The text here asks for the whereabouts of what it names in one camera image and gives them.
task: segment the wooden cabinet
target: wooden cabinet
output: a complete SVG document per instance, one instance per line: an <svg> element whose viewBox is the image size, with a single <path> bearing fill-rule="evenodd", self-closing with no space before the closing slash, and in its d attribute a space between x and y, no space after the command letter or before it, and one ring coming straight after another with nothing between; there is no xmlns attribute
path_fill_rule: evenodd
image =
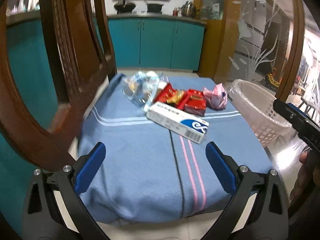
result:
<svg viewBox="0 0 320 240"><path fill-rule="evenodd" d="M176 22L173 35L171 69L198 70L204 27Z"/></svg>
<svg viewBox="0 0 320 240"><path fill-rule="evenodd" d="M174 21L143 19L141 23L140 66L170 68Z"/></svg>
<svg viewBox="0 0 320 240"><path fill-rule="evenodd" d="M110 19L109 30L117 67L140 65L140 18Z"/></svg>
<svg viewBox="0 0 320 240"><path fill-rule="evenodd" d="M167 18L111 18L116 65L198 70L204 25Z"/></svg>

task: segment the white box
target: white box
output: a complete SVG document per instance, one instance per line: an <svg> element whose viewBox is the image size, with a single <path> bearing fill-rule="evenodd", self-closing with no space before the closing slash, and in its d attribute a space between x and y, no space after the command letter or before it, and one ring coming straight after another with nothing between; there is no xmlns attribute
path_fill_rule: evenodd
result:
<svg viewBox="0 0 320 240"><path fill-rule="evenodd" d="M149 108L147 118L196 143L202 142L209 126L208 122L161 102Z"/></svg>

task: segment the metal bolt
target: metal bolt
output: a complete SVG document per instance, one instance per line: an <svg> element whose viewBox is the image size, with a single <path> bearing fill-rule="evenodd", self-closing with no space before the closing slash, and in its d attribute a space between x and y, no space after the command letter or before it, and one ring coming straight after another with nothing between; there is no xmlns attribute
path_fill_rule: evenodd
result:
<svg viewBox="0 0 320 240"><path fill-rule="evenodd" d="M64 166L64 167L63 167L63 171L64 171L64 172L69 172L69 171L71 171L71 166L70 166L70 165Z"/></svg>
<svg viewBox="0 0 320 240"><path fill-rule="evenodd" d="M247 166L242 165L242 166L240 166L240 170L242 172L248 172L249 168Z"/></svg>
<svg viewBox="0 0 320 240"><path fill-rule="evenodd" d="M278 172L276 170L270 170L270 173L272 176L278 175Z"/></svg>
<svg viewBox="0 0 320 240"><path fill-rule="evenodd" d="M41 169L36 169L36 170L33 172L34 175L39 175L40 173L41 173Z"/></svg>

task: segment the blue cloth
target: blue cloth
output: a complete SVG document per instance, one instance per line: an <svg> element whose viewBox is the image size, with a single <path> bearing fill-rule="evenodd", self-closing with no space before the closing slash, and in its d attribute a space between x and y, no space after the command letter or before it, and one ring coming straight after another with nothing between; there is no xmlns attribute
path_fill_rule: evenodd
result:
<svg viewBox="0 0 320 240"><path fill-rule="evenodd" d="M106 158L87 192L80 195L97 221L166 222L195 213L223 209L227 194L212 170L205 147L214 141L225 155L252 171L267 172L272 164L251 128L228 102L226 109L207 108L210 123L201 144L148 120L122 93L117 74L83 122L78 155L97 142ZM208 78L170 77L177 89L213 89Z"/></svg>

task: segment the trash can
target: trash can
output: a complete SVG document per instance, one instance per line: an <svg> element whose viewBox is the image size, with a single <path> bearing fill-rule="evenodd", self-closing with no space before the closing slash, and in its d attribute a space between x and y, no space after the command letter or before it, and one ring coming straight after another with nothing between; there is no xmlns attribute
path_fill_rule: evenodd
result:
<svg viewBox="0 0 320 240"><path fill-rule="evenodd" d="M279 134L285 134L291 124L273 110L276 99L262 87L241 79L230 88L233 105L248 122L263 147Z"/></svg>

